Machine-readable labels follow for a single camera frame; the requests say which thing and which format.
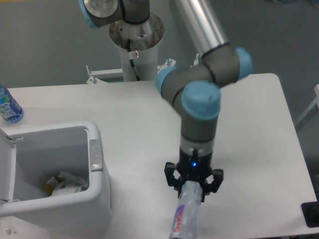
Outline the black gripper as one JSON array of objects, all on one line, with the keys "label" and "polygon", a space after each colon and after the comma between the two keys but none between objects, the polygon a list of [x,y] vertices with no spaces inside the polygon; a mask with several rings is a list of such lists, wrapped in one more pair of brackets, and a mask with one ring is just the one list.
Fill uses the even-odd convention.
[{"label": "black gripper", "polygon": [[[167,184],[178,192],[178,198],[186,181],[194,181],[200,184],[202,188],[202,203],[204,203],[205,196],[218,191],[224,179],[224,171],[222,169],[211,169],[211,160],[212,152],[199,156],[197,150],[189,155],[180,149],[178,164],[165,163],[164,174]],[[174,176],[175,171],[179,173],[178,178]],[[213,176],[211,183],[207,182],[209,176]]]}]

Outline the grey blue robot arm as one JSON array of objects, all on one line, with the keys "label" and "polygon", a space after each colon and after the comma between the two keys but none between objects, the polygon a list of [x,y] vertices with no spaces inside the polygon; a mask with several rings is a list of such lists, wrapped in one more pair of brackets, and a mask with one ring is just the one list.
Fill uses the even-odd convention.
[{"label": "grey blue robot arm", "polygon": [[211,168],[220,89],[249,76],[252,59],[244,48],[231,46],[209,1],[176,0],[174,4],[201,59],[190,68],[159,69],[156,56],[145,56],[164,34],[163,22],[151,13],[149,1],[79,1],[91,28],[109,27],[113,43],[123,53],[124,79],[154,80],[159,94],[180,115],[179,161],[166,163],[166,180],[180,194],[187,181],[196,182],[204,198],[217,192],[223,181],[223,171]]}]

